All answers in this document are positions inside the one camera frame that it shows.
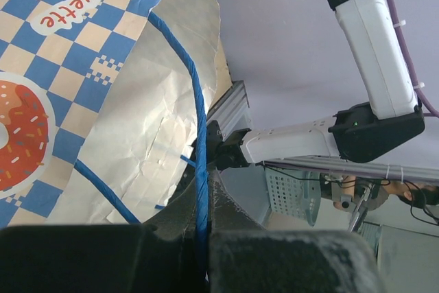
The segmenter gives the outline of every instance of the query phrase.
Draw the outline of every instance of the robotic arm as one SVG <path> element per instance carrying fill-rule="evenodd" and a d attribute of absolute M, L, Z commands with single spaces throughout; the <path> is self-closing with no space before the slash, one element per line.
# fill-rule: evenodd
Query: robotic arm
<path fill-rule="evenodd" d="M 219 168 L 308 155 L 367 163 L 425 129 L 386 0 L 328 3 L 351 47 L 369 102 L 311 123 L 236 132 L 219 147 Z M 237 141 L 239 147 L 230 155 Z"/>

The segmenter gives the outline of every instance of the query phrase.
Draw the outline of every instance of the crumpled paper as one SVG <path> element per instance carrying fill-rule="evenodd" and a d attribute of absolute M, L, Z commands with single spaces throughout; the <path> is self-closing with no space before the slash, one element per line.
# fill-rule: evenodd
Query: crumpled paper
<path fill-rule="evenodd" d="M 154 8 L 193 58 L 209 109 L 217 88 L 217 0 L 162 0 Z M 191 78 L 161 33 L 147 24 L 79 154 L 145 221 L 175 190 L 196 138 Z M 46 223 L 124 223 L 76 171 Z"/>

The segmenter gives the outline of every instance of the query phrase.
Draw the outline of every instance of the plastic basket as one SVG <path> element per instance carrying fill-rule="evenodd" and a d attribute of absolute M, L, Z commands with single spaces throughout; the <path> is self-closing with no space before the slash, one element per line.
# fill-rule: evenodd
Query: plastic basket
<path fill-rule="evenodd" d="M 282 173 L 265 169 L 273 212 L 300 218 L 314 226 L 321 199 L 320 183 L 317 180 L 319 173 L 290 169 L 279 171 Z"/>

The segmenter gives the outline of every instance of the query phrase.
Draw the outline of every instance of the blue and white checkered pattern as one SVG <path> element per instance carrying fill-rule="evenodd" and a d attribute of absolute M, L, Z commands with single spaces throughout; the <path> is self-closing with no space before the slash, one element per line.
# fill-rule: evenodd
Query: blue and white checkered pattern
<path fill-rule="evenodd" d="M 149 11 L 160 0 L 103 0 L 69 30 L 49 36 L 35 32 L 32 18 L 60 1 L 0 0 L 0 71 L 24 75 L 46 90 L 57 127 L 49 168 L 25 190 L 0 200 L 0 228 L 42 223 L 50 214 Z"/>

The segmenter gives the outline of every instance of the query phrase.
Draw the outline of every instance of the donut sticker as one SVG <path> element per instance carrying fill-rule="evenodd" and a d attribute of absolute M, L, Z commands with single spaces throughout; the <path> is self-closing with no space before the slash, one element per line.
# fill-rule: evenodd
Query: donut sticker
<path fill-rule="evenodd" d="M 16 194 L 47 169 L 54 110 L 31 80 L 0 72 L 0 198 Z"/>

